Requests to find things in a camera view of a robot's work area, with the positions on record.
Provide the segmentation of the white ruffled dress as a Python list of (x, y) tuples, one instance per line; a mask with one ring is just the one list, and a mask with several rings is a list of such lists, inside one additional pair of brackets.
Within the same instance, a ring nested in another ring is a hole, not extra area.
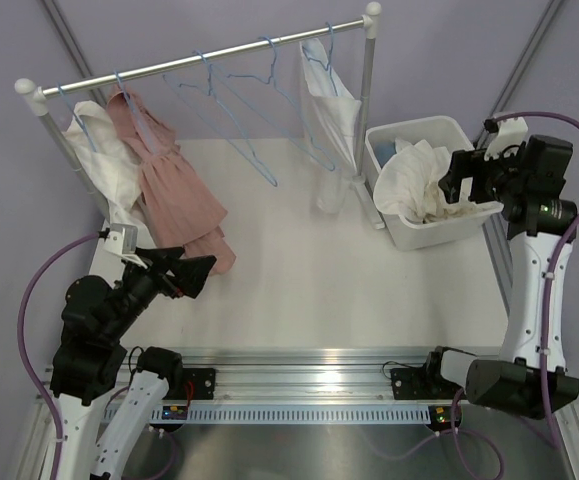
[(415, 144), (401, 138), (390, 141), (396, 143), (397, 154), (380, 168), (373, 188), (373, 201), (380, 213), (427, 224), (501, 210), (498, 202), (477, 204), (465, 193), (457, 204), (446, 202), (438, 187), (450, 165), (446, 147), (433, 147), (425, 140)]

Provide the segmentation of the blue denim skirt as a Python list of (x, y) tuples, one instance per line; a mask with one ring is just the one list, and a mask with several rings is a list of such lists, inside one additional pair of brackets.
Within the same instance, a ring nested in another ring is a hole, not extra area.
[(374, 147), (374, 155), (380, 168), (383, 168), (396, 154), (397, 147), (394, 141), (379, 142)]

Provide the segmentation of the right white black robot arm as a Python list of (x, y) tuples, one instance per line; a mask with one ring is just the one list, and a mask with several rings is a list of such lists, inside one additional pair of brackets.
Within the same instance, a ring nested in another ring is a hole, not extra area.
[(430, 352), (423, 371), (425, 389), (445, 396), (456, 386), (474, 404), (542, 420), (579, 395), (579, 379), (566, 372), (561, 334), (564, 275), (578, 215), (563, 200), (571, 143), (545, 135), (505, 147), (458, 150), (439, 186), (448, 202), (461, 183), (472, 181), (474, 203), (497, 201), (508, 223), (512, 293), (508, 324), (495, 360), (450, 347)]

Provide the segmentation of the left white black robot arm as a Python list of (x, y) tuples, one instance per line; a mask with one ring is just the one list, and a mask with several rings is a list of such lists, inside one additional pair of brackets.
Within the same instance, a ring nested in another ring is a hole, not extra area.
[(161, 401), (178, 398), (189, 406), (202, 394), (202, 381), (186, 373), (179, 353), (148, 347), (111, 422), (100, 426), (127, 355), (124, 334), (159, 295), (197, 298), (217, 261), (188, 258), (181, 247), (138, 249), (137, 256), (125, 261), (114, 284), (88, 275), (67, 290), (50, 381), (59, 414), (53, 479), (120, 478)]

